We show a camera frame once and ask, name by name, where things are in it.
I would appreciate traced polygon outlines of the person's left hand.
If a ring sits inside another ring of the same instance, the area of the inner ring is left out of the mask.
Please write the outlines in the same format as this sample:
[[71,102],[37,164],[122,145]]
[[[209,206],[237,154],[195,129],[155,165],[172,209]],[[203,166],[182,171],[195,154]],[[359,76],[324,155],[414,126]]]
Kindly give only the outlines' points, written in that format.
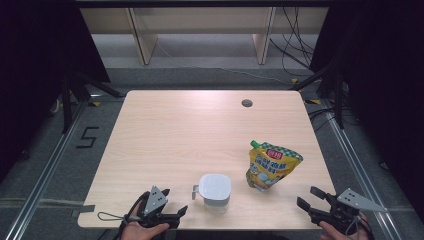
[[120,240],[152,240],[169,227],[168,223],[163,223],[151,228],[144,228],[138,222],[130,222],[123,229]]

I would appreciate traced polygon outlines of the black curtain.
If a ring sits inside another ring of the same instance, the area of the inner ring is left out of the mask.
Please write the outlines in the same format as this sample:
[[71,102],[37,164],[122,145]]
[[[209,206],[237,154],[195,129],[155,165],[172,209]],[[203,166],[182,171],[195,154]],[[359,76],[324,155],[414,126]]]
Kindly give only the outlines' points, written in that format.
[[342,57],[352,107],[424,222],[424,0],[333,0],[311,69],[335,55],[362,14]]
[[75,0],[0,0],[0,181],[73,72],[109,80]]

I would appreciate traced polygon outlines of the person's right hand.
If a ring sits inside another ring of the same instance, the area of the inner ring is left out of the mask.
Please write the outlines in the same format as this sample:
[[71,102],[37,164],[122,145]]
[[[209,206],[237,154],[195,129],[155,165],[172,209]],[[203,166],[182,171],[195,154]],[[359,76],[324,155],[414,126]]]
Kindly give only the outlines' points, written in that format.
[[375,240],[373,233],[368,229],[368,220],[365,215],[361,215],[357,232],[352,235],[339,232],[333,225],[325,221],[321,221],[319,226],[325,231],[325,234],[320,236],[321,240]]

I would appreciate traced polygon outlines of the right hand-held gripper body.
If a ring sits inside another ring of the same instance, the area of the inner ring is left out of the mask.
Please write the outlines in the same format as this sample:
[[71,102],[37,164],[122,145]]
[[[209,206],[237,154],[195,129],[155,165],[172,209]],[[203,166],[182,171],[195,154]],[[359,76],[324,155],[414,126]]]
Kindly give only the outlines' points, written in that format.
[[368,198],[348,188],[339,195],[331,195],[326,200],[330,205],[328,212],[311,208],[311,222],[319,224],[325,221],[339,232],[352,235],[357,232],[361,210],[384,212],[385,209]]

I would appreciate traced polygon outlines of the yellow spout pouch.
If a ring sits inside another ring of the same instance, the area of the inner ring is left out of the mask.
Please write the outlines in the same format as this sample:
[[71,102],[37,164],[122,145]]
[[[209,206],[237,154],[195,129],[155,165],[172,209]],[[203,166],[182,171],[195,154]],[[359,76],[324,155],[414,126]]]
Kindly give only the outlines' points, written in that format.
[[268,142],[250,142],[250,163],[246,171],[246,180],[251,188],[263,192],[289,175],[303,157],[291,149],[276,146]]

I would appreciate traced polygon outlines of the black tripod stand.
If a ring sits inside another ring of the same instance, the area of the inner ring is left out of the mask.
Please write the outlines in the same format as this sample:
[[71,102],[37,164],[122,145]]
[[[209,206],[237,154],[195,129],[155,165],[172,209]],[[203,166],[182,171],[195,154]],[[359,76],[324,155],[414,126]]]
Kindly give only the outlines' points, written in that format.
[[116,98],[124,97],[123,93],[120,93],[105,84],[96,81],[90,76],[78,72],[68,72],[61,81],[61,97],[63,103],[63,116],[64,116],[64,127],[63,133],[66,133],[73,122],[72,109],[71,109],[71,94],[73,94],[78,101],[87,102],[91,95],[87,90],[86,86],[91,85],[95,88],[113,96]]
[[337,63],[329,63],[321,70],[314,73],[301,83],[295,84],[291,90],[299,91],[313,82],[321,79],[321,83],[316,93],[320,98],[327,98],[334,95],[334,113],[338,126],[343,129],[342,121],[342,100],[343,100],[343,78]]

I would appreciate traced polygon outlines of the clear jar with white lid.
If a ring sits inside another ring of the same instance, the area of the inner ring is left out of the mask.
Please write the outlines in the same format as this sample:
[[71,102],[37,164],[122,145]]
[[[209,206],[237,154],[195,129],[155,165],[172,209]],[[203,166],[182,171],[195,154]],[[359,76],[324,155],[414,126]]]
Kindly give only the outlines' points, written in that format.
[[231,196],[231,180],[224,174],[205,174],[192,187],[192,199],[203,199],[204,207],[212,213],[223,214],[228,209]]

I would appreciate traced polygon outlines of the grey tape strip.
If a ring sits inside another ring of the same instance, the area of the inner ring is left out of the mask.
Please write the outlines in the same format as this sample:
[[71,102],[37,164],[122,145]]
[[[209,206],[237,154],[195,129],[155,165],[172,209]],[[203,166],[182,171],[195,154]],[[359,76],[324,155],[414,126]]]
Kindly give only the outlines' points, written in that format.
[[94,205],[81,206],[77,209],[74,209],[71,213],[71,216],[74,218],[78,218],[81,213],[89,213],[89,212],[93,212],[94,210],[95,210]]

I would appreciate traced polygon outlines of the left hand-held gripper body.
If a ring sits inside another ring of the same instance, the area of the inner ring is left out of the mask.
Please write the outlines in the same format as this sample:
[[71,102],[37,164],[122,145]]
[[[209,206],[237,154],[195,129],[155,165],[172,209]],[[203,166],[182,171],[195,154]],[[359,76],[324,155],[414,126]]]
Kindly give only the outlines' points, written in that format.
[[141,205],[141,225],[151,228],[159,224],[168,223],[171,229],[179,226],[180,219],[174,219],[172,214],[162,212],[168,202],[167,196],[164,196],[157,186],[153,186],[147,196],[147,201]]

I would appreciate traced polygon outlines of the aluminium floor rail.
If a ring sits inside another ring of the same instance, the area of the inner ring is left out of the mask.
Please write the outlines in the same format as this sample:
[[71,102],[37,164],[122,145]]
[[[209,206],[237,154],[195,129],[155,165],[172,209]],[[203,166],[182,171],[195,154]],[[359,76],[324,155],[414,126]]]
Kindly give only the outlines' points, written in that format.
[[40,199],[44,195],[47,186],[49,185],[57,167],[60,164],[61,158],[74,134],[76,125],[86,107],[86,102],[80,102],[76,105],[74,112],[71,115],[71,123],[60,136],[52,155],[49,157],[32,191],[24,201],[19,214],[13,221],[11,228],[8,230],[8,233],[5,237],[6,240],[21,240],[23,237],[39,205]]
[[339,123],[336,121],[336,115],[333,112],[327,113],[326,117],[341,149],[347,158],[350,167],[352,168],[352,171],[358,181],[358,184],[361,187],[362,192],[364,193],[364,196],[385,209],[384,212],[375,211],[374,216],[386,239],[403,240],[402,234],[396,227],[395,221],[390,211],[388,210],[381,196],[378,194],[375,185],[371,182],[370,175],[366,172],[364,165],[361,163],[361,159],[355,151],[355,148],[353,147],[345,129],[339,126]]

